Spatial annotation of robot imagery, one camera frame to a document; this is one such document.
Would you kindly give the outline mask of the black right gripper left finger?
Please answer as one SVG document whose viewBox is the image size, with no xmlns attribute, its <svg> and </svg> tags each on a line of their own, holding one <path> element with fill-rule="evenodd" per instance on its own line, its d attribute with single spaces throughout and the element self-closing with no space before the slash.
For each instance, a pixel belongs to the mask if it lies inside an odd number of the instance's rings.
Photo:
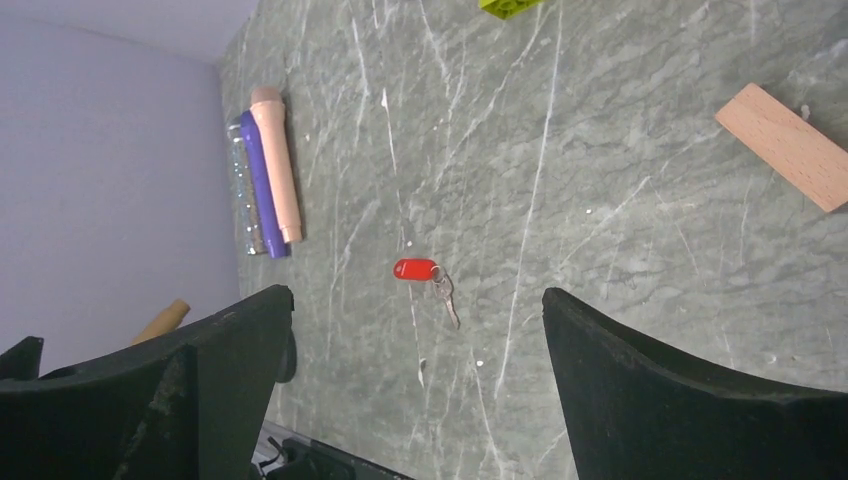
<svg viewBox="0 0 848 480">
<path fill-rule="evenodd" d="M 44 341 L 1 356 L 5 479 L 245 479 L 292 333 L 268 287 L 111 354 L 39 371 Z"/>
</svg>

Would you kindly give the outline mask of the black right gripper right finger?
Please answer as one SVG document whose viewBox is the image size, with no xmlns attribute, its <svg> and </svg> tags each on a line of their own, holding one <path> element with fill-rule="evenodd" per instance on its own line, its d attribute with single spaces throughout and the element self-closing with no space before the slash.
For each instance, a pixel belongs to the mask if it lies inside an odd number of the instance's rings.
<svg viewBox="0 0 848 480">
<path fill-rule="evenodd" d="M 843 479 L 847 396 L 709 362 L 572 294 L 542 299 L 582 479 Z"/>
</svg>

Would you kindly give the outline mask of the silver key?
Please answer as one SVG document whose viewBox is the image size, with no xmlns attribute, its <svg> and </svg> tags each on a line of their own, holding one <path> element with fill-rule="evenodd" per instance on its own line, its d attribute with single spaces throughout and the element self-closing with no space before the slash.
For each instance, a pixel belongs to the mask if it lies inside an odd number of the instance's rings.
<svg viewBox="0 0 848 480">
<path fill-rule="evenodd" d="M 452 325 L 456 330 L 460 329 L 460 319 L 455 309 L 453 292 L 454 285 L 448 273 L 439 265 L 432 268 L 433 285 L 436 295 L 443 300 Z"/>
</svg>

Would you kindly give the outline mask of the red key tag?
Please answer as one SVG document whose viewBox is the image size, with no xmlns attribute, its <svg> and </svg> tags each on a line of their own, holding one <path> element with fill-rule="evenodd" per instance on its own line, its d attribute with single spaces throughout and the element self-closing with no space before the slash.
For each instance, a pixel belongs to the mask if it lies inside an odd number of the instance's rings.
<svg viewBox="0 0 848 480">
<path fill-rule="evenodd" d="M 427 282 L 434 279 L 437 268 L 436 262 L 431 259 L 402 258 L 396 262 L 393 274 L 400 280 Z"/>
</svg>

